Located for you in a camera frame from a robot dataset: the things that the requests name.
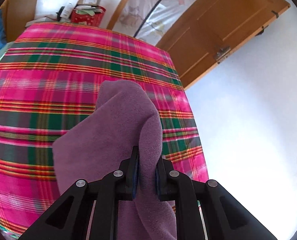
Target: red basket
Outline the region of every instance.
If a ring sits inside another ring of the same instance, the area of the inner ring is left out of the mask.
[[[88,14],[86,14],[86,15],[77,14],[76,10],[74,10],[72,12],[71,22],[83,24],[83,25],[94,26],[94,27],[99,27],[99,25],[101,24],[101,21],[104,17],[104,14],[106,12],[106,9],[101,6],[98,6],[98,7],[101,8],[103,10],[103,12],[97,13],[94,16],[91,16]]]

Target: metal screw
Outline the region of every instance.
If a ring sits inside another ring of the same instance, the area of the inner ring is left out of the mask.
[[[213,180],[213,179],[210,179],[207,184],[210,186],[210,187],[216,187],[217,186],[217,181],[216,180]]]
[[[85,180],[80,179],[78,182],[76,182],[77,187],[84,187],[86,184]]]
[[[170,171],[170,176],[177,177],[179,175],[178,171]]]
[[[114,174],[115,177],[121,177],[121,176],[123,176],[123,171],[117,170],[117,171],[114,171],[113,174]]]

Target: door hinge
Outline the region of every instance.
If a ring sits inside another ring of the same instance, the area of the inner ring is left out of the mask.
[[[221,58],[223,58],[227,53],[231,51],[231,47],[227,46],[225,48],[220,48],[218,52],[216,52],[216,55],[214,56],[214,59],[216,61],[219,61]]]
[[[272,11],[272,13],[276,15],[276,19],[279,17],[279,15],[276,11]]]

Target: plaid bedspread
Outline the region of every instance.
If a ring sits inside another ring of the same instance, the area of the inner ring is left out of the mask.
[[[159,111],[162,154],[208,179],[194,117],[170,56],[111,31],[28,28],[0,62],[0,228],[20,236],[58,197],[52,143],[92,114],[104,80],[133,80]]]

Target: purple cloth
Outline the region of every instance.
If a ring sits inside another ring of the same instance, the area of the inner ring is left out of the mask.
[[[102,179],[139,146],[139,182],[134,201],[120,201],[118,240],[176,239],[172,207],[155,193],[155,167],[162,127],[154,104],[132,81],[104,81],[95,112],[53,144],[54,169],[63,194],[76,180]]]

